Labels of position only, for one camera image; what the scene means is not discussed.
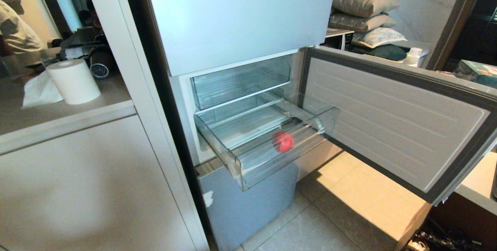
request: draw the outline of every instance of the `shelf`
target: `shelf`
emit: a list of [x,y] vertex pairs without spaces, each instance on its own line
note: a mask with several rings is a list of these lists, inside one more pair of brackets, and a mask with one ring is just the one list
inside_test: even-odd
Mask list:
[[332,133],[338,109],[318,101],[309,106],[298,108],[272,90],[195,115],[195,124],[245,191]]
[[292,56],[285,55],[191,78],[199,110],[264,92],[290,81]]

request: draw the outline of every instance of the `bottle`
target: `bottle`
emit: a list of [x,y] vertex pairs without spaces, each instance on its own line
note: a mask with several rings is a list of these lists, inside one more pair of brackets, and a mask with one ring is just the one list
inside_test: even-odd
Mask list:
[[413,47],[407,53],[407,57],[405,57],[403,64],[411,67],[417,67],[419,58],[421,58],[421,48]]

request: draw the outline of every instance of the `paper towel roll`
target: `paper towel roll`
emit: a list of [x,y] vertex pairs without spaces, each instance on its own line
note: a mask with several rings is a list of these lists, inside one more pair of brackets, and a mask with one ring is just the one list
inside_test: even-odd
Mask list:
[[67,104],[83,104],[100,95],[85,60],[57,62],[49,65],[47,70]]

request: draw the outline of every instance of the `red tomato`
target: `red tomato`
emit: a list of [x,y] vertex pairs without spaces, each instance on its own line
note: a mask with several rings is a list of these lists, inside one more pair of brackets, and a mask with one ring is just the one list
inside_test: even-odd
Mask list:
[[276,132],[273,139],[273,145],[277,152],[285,152],[293,147],[295,140],[293,136],[289,133],[284,133],[283,131]]

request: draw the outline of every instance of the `white shirt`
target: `white shirt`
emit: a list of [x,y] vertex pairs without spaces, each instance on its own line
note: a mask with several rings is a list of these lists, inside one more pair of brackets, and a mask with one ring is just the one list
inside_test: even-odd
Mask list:
[[0,0],[0,35],[16,54],[46,48],[34,30],[2,0]]

